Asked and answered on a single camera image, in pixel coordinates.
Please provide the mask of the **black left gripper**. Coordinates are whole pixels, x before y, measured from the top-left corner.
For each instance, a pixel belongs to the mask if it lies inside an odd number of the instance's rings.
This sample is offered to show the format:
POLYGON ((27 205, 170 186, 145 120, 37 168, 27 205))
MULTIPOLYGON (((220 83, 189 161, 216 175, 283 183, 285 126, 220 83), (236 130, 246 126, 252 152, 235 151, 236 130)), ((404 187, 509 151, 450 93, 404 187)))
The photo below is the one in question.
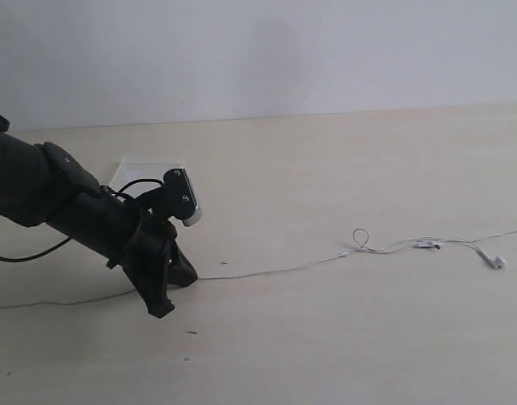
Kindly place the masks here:
POLYGON ((166 294, 167 284, 185 288, 198 280, 198 274, 175 243, 177 231, 168 219, 140 206, 127 208, 132 215, 130 228, 116 233, 121 240, 106 256, 106 266, 121 267, 148 314, 161 319, 175 309, 166 294))

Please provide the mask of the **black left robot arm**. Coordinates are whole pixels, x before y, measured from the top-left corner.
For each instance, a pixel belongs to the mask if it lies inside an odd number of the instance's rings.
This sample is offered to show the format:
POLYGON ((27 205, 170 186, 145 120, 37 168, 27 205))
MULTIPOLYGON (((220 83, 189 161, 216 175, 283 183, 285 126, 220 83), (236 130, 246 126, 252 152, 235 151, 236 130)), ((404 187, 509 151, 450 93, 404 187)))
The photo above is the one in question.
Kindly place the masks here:
POLYGON ((29 144, 8 134, 0 115, 0 216, 24 227, 47 224, 122 267, 148 313, 169 314, 168 286, 198 280, 178 247, 172 219, 190 227, 202 216, 183 168, 155 179, 138 197, 103 186, 58 145, 29 144))

